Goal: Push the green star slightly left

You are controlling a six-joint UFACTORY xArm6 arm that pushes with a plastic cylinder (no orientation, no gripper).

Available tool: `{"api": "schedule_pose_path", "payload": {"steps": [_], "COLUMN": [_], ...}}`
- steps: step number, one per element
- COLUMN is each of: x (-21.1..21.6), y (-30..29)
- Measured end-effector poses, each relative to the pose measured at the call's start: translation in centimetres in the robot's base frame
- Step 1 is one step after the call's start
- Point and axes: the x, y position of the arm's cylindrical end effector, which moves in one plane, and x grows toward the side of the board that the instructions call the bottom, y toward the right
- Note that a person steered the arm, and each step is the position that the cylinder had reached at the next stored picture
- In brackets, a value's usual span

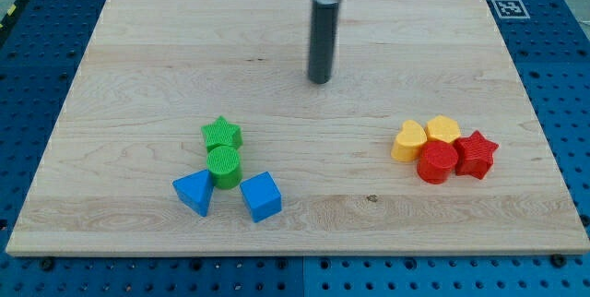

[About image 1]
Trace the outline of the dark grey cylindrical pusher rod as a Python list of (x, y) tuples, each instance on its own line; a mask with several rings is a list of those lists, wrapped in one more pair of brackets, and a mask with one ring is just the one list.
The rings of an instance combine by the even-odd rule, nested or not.
[(307, 76), (315, 84), (333, 74), (339, 3), (312, 0)]

